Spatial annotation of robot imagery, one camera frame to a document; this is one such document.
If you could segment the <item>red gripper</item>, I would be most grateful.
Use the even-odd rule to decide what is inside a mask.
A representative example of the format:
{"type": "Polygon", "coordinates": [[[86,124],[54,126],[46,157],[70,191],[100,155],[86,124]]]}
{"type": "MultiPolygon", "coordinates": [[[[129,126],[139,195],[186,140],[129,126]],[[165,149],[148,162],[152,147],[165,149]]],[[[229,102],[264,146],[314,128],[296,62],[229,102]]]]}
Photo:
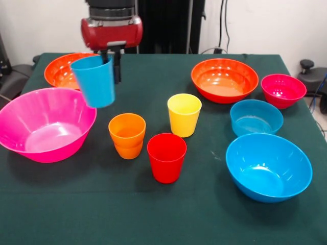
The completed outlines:
{"type": "MultiPolygon", "coordinates": [[[[104,64],[110,61],[111,46],[124,45],[127,48],[140,44],[143,36],[143,23],[139,16],[125,20],[81,20],[81,33],[85,45],[93,51],[100,51],[104,64]]],[[[113,49],[114,83],[121,82],[121,56],[124,48],[113,49]]]]}

